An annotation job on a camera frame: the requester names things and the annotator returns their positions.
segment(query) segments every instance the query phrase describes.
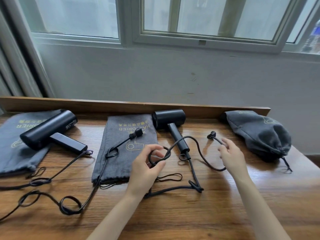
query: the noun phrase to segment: wood grain surface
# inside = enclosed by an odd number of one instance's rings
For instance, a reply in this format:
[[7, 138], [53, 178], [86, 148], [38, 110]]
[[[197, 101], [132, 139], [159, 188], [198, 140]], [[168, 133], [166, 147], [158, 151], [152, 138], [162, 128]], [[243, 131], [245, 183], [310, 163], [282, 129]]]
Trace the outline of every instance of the wood grain surface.
[[[107, 118], [78, 118], [78, 124], [67, 135], [88, 145], [94, 154], [76, 161], [50, 185], [38, 187], [58, 200], [73, 195], [84, 202], [92, 190], [91, 174]], [[5, 116], [1, 117], [0, 123], [5, 119]], [[183, 136], [195, 137], [205, 157], [216, 167], [223, 166], [217, 151], [218, 143], [208, 141], [206, 136], [214, 130], [218, 138], [233, 140], [245, 154], [252, 180], [292, 240], [320, 238], [320, 169], [297, 149], [292, 147], [286, 157], [293, 170], [287, 174], [282, 161], [264, 163], [246, 149], [244, 142], [232, 133], [228, 125], [217, 120], [189, 119], [179, 130]], [[165, 132], [158, 133], [158, 142], [167, 147], [173, 144], [171, 136]], [[216, 172], [204, 165], [195, 143], [191, 139], [187, 139], [187, 143], [204, 191], [180, 189], [143, 200], [119, 239], [254, 239], [233, 178], [227, 171]], [[157, 182], [153, 190], [188, 185], [188, 180], [192, 179], [189, 164], [179, 161], [177, 155], [178, 150], [175, 149], [161, 175], [182, 173], [182, 182]], [[58, 146], [52, 147], [40, 164], [47, 167], [43, 176], [52, 176], [73, 158], [73, 153]], [[0, 178], [0, 182], [8, 186], [26, 183], [27, 180], [19, 176]], [[0, 239], [86, 239], [124, 195], [126, 187], [123, 184], [107, 190], [98, 189], [82, 215], [62, 215], [50, 199], [41, 197], [34, 205], [19, 208], [0, 223]], [[18, 199], [30, 190], [34, 188], [2, 191], [0, 216], [10, 212]]]
[[263, 116], [266, 116], [270, 111], [270, 108], [267, 107], [161, 104], [12, 96], [0, 97], [0, 105], [7, 112], [35, 112], [68, 109], [77, 114], [105, 113], [106, 115], [151, 114], [158, 110], [183, 109], [187, 118], [195, 119], [217, 119], [223, 112], [232, 110], [253, 110]]

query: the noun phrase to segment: white wall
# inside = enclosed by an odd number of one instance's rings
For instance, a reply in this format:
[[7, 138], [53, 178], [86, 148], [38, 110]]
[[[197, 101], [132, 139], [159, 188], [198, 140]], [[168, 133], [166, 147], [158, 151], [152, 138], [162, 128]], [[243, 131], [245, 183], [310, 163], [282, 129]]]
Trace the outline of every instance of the white wall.
[[319, 62], [178, 48], [39, 51], [59, 98], [267, 106], [302, 153], [320, 153]]

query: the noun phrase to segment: gray fabric bag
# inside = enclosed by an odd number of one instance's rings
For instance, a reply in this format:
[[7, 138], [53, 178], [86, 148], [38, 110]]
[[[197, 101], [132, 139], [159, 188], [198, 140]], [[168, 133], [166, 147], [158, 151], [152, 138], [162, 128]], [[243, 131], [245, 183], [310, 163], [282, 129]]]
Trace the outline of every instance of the gray fabric bag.
[[10, 117], [0, 127], [0, 176], [34, 172], [50, 145], [35, 151], [24, 144], [20, 135], [60, 113], [61, 110], [20, 113]]
[[281, 123], [251, 110], [227, 111], [220, 120], [228, 122], [234, 133], [244, 138], [249, 151], [263, 161], [282, 158], [291, 170], [284, 158], [291, 148], [291, 136]]
[[108, 117], [102, 136], [101, 147], [92, 173], [93, 183], [97, 183], [98, 176], [106, 162], [105, 155], [108, 150], [127, 139], [129, 134], [134, 133], [138, 127], [144, 130], [143, 135], [129, 140], [118, 147], [119, 154], [108, 159], [100, 184], [128, 181], [131, 164], [141, 153], [144, 146], [147, 144], [158, 144], [157, 132], [153, 126], [150, 114]]

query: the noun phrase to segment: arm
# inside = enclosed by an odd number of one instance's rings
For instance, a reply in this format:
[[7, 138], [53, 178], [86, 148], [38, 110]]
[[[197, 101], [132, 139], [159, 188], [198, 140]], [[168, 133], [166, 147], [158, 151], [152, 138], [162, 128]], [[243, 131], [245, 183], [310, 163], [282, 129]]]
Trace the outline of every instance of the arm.
[[270, 210], [251, 180], [246, 161], [241, 150], [228, 139], [223, 138], [227, 147], [221, 145], [219, 151], [226, 169], [234, 178], [242, 203], [252, 223], [257, 240], [290, 240], [282, 225]]
[[164, 157], [158, 151], [161, 149], [163, 147], [160, 145], [146, 145], [144, 147], [140, 155], [132, 163], [130, 179], [124, 197], [96, 227], [87, 240], [118, 239], [143, 196], [152, 187], [155, 179], [166, 164], [165, 161], [161, 161], [151, 169], [146, 164], [146, 158], [153, 150], [155, 150], [154, 155]]

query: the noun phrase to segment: black hair dryer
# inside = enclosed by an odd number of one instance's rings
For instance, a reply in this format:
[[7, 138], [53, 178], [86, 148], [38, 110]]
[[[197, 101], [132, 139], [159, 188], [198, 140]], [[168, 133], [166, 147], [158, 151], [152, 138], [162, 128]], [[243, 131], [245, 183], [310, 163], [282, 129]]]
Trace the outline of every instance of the black hair dryer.
[[61, 113], [22, 133], [20, 138], [28, 147], [37, 151], [53, 142], [74, 153], [81, 154], [87, 150], [88, 146], [63, 135], [77, 122], [77, 117], [71, 111], [63, 110]]
[[[167, 129], [170, 131], [174, 141], [182, 138], [177, 126], [183, 125], [186, 121], [186, 114], [182, 109], [155, 111], [152, 114], [153, 125], [156, 130]], [[181, 154], [189, 157], [190, 148], [185, 140], [181, 140], [177, 144]]]

